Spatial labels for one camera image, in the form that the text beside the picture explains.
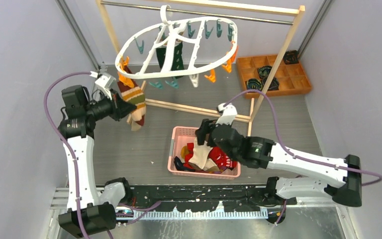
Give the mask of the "pink perforated plastic basket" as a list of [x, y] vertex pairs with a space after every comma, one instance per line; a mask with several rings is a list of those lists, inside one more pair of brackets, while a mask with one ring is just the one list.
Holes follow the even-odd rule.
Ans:
[[199, 177], [199, 178], [210, 178], [210, 179], [222, 179], [222, 180], [234, 180], [241, 175], [241, 165], [238, 163], [237, 166], [230, 172], [222, 172], [221, 174], [214, 173], [204, 173], [204, 172], [187, 172], [177, 170], [174, 164], [175, 156], [180, 156], [181, 148], [186, 146], [186, 143], [193, 142], [195, 138], [195, 131], [197, 127], [188, 126], [176, 126], [173, 128], [171, 145], [169, 150], [169, 158], [167, 169], [173, 174], [178, 176], [187, 177]]

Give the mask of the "rolled dark sock in tray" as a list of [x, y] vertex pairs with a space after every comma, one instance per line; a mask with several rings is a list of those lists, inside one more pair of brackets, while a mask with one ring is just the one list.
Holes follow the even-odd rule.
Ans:
[[262, 67], [257, 68], [257, 73], [259, 75], [259, 78], [263, 79], [263, 78], [269, 76], [271, 69], [272, 69], [272, 66], [270, 66], [270, 65], [266, 65], [266, 66], [262, 66]]

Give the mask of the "striped beige maroon sock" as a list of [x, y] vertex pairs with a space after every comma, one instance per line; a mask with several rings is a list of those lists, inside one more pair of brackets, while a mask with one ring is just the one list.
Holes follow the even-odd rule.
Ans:
[[131, 125], [132, 131], [139, 130], [145, 123], [145, 114], [146, 114], [146, 103], [145, 103], [145, 94], [143, 90], [137, 85], [137, 83], [130, 78], [126, 78], [118, 74], [118, 87], [121, 93], [121, 97], [124, 101], [131, 103], [137, 107], [131, 115]]

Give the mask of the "navy santa sock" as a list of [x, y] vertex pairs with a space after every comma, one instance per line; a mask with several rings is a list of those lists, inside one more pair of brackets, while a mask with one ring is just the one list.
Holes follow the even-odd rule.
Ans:
[[186, 167], [182, 161], [180, 160], [179, 157], [175, 157], [174, 158], [174, 165], [175, 165], [175, 168], [178, 170], [178, 171], [185, 171], [185, 172], [195, 172], [195, 169], [193, 168], [190, 168], [190, 167]]

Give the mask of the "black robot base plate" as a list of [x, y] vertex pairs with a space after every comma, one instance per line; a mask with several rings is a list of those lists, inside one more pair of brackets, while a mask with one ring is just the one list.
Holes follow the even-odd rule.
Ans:
[[223, 206], [226, 212], [257, 211], [260, 207], [281, 206], [284, 200], [271, 194], [265, 185], [133, 185], [121, 204], [148, 208], [160, 201], [157, 212], [213, 212]]

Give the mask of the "white oval clip hanger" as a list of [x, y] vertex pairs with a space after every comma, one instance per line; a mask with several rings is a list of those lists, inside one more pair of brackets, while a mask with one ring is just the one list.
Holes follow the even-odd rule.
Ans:
[[[170, 9], [169, 5], [161, 6], [161, 22], [135, 33], [126, 41], [115, 59], [117, 71], [126, 78], [138, 80], [189, 76], [194, 85], [198, 85], [199, 75], [205, 72], [208, 73], [205, 75], [205, 78], [215, 82], [215, 69], [217, 67], [221, 67], [227, 73], [230, 73], [238, 50], [238, 27], [235, 22], [227, 18], [213, 16], [169, 20], [167, 12]], [[227, 26], [227, 38], [231, 43], [231, 48], [218, 60], [198, 67], [195, 65], [195, 62], [197, 54], [201, 49], [201, 41], [211, 34], [207, 27], [209, 22], [213, 22], [219, 27]], [[137, 41], [137, 37], [155, 30], [158, 33], [151, 44], [145, 60], [141, 64], [140, 70], [137, 73], [128, 73], [126, 67], [129, 58], [125, 55], [126, 50], [131, 43]], [[157, 51], [162, 49], [165, 53], [160, 71], [148, 73], [146, 70], [151, 59], [157, 56]]]

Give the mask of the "beige brown block sock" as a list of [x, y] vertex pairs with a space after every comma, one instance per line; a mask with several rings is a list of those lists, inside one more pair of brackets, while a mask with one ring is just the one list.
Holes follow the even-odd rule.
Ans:
[[198, 145], [197, 138], [193, 141], [193, 148], [189, 149], [192, 156], [188, 159], [188, 164], [196, 169], [202, 171], [209, 171], [217, 165], [209, 158], [209, 153], [212, 151], [212, 147], [207, 146], [206, 143]]

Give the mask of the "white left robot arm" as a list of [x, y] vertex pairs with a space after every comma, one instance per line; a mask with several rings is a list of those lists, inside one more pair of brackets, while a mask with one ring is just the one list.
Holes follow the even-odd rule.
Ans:
[[93, 151], [96, 122], [106, 117], [119, 121], [136, 106], [125, 102], [117, 91], [90, 98], [86, 87], [74, 85], [61, 91], [65, 106], [58, 131], [64, 140], [68, 161], [69, 197], [67, 212], [58, 216], [59, 225], [77, 239], [113, 229], [116, 207], [127, 206], [133, 194], [124, 177], [105, 183], [99, 192], [95, 182]]

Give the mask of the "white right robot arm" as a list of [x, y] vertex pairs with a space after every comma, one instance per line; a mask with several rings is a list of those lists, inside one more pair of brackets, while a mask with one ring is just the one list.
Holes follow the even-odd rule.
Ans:
[[243, 136], [227, 124], [204, 119], [195, 131], [199, 145], [219, 147], [229, 159], [248, 168], [276, 169], [300, 178], [270, 177], [264, 198], [270, 204], [295, 197], [326, 197], [347, 207], [362, 205], [360, 158], [318, 156], [258, 136]]

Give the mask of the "plain red sock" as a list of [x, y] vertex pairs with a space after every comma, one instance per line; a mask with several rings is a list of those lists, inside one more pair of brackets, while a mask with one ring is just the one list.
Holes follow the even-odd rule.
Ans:
[[193, 157], [194, 143], [187, 143], [186, 146], [183, 146], [181, 149], [181, 157], [183, 160], [183, 166], [196, 170], [196, 167], [192, 164], [189, 164], [189, 160]]

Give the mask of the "wooden clothes rack frame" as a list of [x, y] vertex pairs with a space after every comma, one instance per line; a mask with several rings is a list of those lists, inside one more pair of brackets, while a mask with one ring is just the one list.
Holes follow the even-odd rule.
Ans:
[[[129, 7], [129, 8], [139, 8], [142, 9], [141, 5], [134, 4], [123, 4], [120, 2], [109, 2], [105, 0], [98, 0], [96, 4], [98, 5], [101, 17], [105, 24], [106, 30], [109, 34], [110, 40], [117, 52], [117, 57], [115, 59], [115, 66], [118, 71], [124, 78], [128, 79], [138, 79], [143, 80], [142, 87], [145, 87], [147, 84], [147, 79], [150, 78], [165, 78], [165, 77], [173, 77], [173, 76], [189, 76], [194, 87], [198, 86], [198, 76], [200, 73], [209, 71], [210, 75], [207, 77], [208, 80], [215, 80], [215, 68], [221, 66], [225, 70], [229, 70], [231, 68], [232, 62], [235, 61], [236, 52], [238, 50], [238, 28], [237, 25], [233, 22], [236, 18], [231, 15], [218, 15], [214, 13], [203, 13], [197, 12], [196, 18], [183, 19], [183, 20], [168, 20], [167, 13], [169, 11], [173, 11], [170, 7], [170, 4], [186, 4], [186, 5], [195, 5], [202, 7], [211, 7], [211, 8], [219, 8], [219, 9], [231, 9], [231, 10], [240, 10], [247, 12], [257, 12], [257, 13], [265, 13], [272, 15], [285, 15], [292, 16], [293, 21], [286, 21], [285, 24], [289, 25], [290, 28], [286, 35], [285, 41], [282, 47], [279, 50], [279, 53], [276, 56], [276, 59], [272, 65], [272, 69], [268, 75], [267, 81], [264, 84], [261, 92], [258, 93], [259, 97], [257, 100], [251, 100], [250, 107], [250, 115], [237, 115], [235, 119], [240, 122], [245, 122], [248, 125], [248, 135], [252, 132], [252, 124], [256, 117], [259, 108], [261, 107], [261, 103], [263, 100], [267, 99], [268, 88], [276, 75], [277, 69], [279, 68], [281, 61], [293, 39], [293, 36], [305, 14], [305, 7], [301, 5], [298, 9], [292, 8], [283, 8], [283, 7], [272, 7], [272, 6], [263, 6], [263, 5], [254, 5], [254, 4], [246, 4], [246, 3], [236, 3], [236, 2], [225, 2], [225, 1], [217, 1], [217, 0], [166, 0], [165, 4], [158, 8], [160, 12], [161, 23], [149, 26], [134, 35], [132, 35], [123, 46], [119, 45], [117, 40], [117, 36], [115, 34], [113, 25], [109, 18], [108, 12], [106, 10], [107, 5], [112, 6], [120, 6], [120, 7]], [[205, 33], [205, 23], [207, 21], [222, 21], [228, 24], [229, 28], [229, 40], [232, 44], [230, 51], [221, 57], [219, 60], [210, 63], [208, 65], [202, 67], [195, 67], [195, 61], [197, 59], [197, 53], [200, 47], [200, 42], [202, 39], [202, 35]], [[147, 58], [144, 60], [140, 71], [136, 74], [128, 74], [124, 71], [123, 67], [126, 65], [124, 61], [124, 53], [128, 49], [131, 42], [135, 41], [135, 39], [153, 29], [159, 29], [158, 36], [155, 38], [155, 41], [152, 45], [152, 48], [149, 50], [147, 54]], [[173, 63], [174, 57], [174, 47], [177, 40], [182, 42], [187, 42], [193, 45], [193, 52], [191, 54], [191, 59], [189, 62], [189, 66], [185, 70], [180, 71], [171, 71], [171, 66]], [[146, 73], [146, 69], [148, 64], [153, 57], [157, 48], [165, 45], [167, 47], [164, 65], [160, 72], [158, 73]]]

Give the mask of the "orange wooden divided tray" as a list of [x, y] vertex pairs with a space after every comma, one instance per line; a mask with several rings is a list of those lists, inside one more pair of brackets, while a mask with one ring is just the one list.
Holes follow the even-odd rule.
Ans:
[[[270, 65], [273, 66], [277, 55], [260, 55], [240, 57], [236, 59], [236, 68], [240, 77], [242, 90], [261, 90], [267, 77], [260, 79], [257, 68]], [[284, 60], [276, 71], [273, 81], [267, 91], [269, 97], [305, 95], [312, 90], [309, 78], [301, 63], [287, 64]]]

